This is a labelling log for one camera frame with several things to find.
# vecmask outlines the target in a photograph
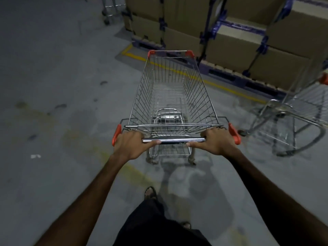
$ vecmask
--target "person's right arm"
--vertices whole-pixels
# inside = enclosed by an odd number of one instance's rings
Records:
[[[187,145],[222,155],[231,162],[280,245],[328,246],[328,227],[265,177],[236,147],[227,130],[212,128],[201,136],[205,142]]]

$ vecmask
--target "person's left arm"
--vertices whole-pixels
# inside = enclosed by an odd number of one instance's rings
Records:
[[[127,132],[117,137],[114,153],[109,157],[104,168],[67,210],[52,223],[35,246],[87,244],[108,192],[122,166],[160,143],[160,141],[152,141],[143,144],[142,138],[140,132]]]

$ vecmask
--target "foot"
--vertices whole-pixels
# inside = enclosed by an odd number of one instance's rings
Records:
[[[183,226],[183,228],[191,229],[191,224],[189,222],[183,222],[181,223],[181,225]]]
[[[157,199],[156,191],[155,191],[154,187],[152,187],[152,186],[150,186],[146,189],[144,200],[151,199],[151,198]]]

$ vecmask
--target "yellow line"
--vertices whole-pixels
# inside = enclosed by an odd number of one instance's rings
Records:
[[[122,54],[122,55],[125,55],[125,56],[128,56],[128,57],[130,57],[130,58],[136,59],[136,60],[140,60],[140,61],[146,61],[146,60],[147,60],[147,59],[145,59],[145,58],[143,58],[143,57],[141,57],[141,56],[137,56],[137,55],[134,55],[134,54],[132,54],[132,53],[128,53],[128,51],[129,51],[131,48],[132,48],[132,44],[128,45],[128,47],[125,48],[125,49],[122,51],[121,54]],[[163,68],[163,69],[169,70],[169,68],[166,68],[165,66],[159,65],[159,64],[157,64],[157,63],[151,62],[151,64],[152,64],[152,65],[155,65],[155,66],[158,66],[158,67],[161,67],[161,68]],[[183,74],[183,75],[186,76],[186,73],[185,73],[185,72],[181,72],[181,71],[177,71],[177,70],[172,70],[172,71],[173,71],[173,72],[176,72],[176,73],[178,73],[178,74]],[[229,89],[229,88],[227,88],[227,87],[224,87],[224,86],[218,85],[218,84],[216,84],[216,83],[214,83],[214,82],[211,82],[211,81],[208,81],[208,80],[205,80],[205,79],[203,79],[203,82],[204,82],[205,84],[207,84],[207,85],[214,86],[214,87],[216,87],[216,88],[219,88],[219,89],[222,89],[222,90],[224,90],[224,91],[230,92],[230,93],[235,94],[235,95],[237,95],[237,96],[244,97],[244,98],[246,98],[246,99],[248,99],[248,100],[252,100],[252,101],[255,101],[255,102],[258,102],[258,103],[262,103],[262,104],[267,103],[265,100],[261,100],[261,99],[257,99],[257,98],[252,97],[252,96],[245,95],[245,94],[243,94],[243,93],[241,93],[241,92],[231,90],[231,89]]]

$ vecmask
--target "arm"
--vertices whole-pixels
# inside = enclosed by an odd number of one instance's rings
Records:
[[[121,167],[129,160],[138,158],[144,151],[157,145],[160,141],[142,143],[140,132],[120,134],[104,168],[84,190],[84,192],[67,208],[66,211],[41,236],[39,245],[86,245],[97,222],[108,192]]]
[[[265,177],[240,152],[227,130],[212,128],[201,135],[205,142],[188,145],[231,162],[280,245],[328,245],[328,227]]]

